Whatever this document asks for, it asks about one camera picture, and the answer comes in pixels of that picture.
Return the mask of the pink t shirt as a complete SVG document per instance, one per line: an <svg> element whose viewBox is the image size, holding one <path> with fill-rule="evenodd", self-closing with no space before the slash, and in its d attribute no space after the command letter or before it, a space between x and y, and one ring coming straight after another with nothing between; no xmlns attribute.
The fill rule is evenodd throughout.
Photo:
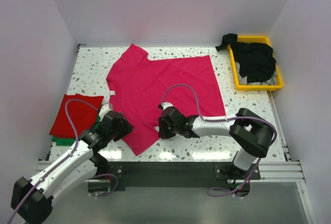
<svg viewBox="0 0 331 224"><path fill-rule="evenodd" d="M170 102L184 115L224 116L225 108L210 56L151 61L132 44L106 77L110 103L134 126L123 140L137 156L158 139L158 105Z"/></svg>

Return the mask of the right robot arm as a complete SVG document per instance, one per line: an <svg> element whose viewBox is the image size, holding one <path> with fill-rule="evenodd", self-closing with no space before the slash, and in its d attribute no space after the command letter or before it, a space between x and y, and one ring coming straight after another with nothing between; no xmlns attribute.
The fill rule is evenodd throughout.
<svg viewBox="0 0 331 224"><path fill-rule="evenodd" d="M185 116L172 105L163 107L158 118L158 136L170 139L176 135L189 138L226 136L233 138L240 150L230 166L234 178L241 179L248 174L256 159L265 158L269 147L277 138L277 130L270 122L252 111L241 108L230 117Z"/></svg>

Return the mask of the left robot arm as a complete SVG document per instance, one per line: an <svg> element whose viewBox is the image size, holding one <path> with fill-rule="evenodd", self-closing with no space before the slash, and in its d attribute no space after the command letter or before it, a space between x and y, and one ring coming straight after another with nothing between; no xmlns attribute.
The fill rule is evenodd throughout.
<svg viewBox="0 0 331 224"><path fill-rule="evenodd" d="M122 113L106 112L56 161L31 178L15 182L10 204L14 213L26 223L43 223L65 193L87 179L107 176L108 161L99 151L132 131L133 125Z"/></svg>

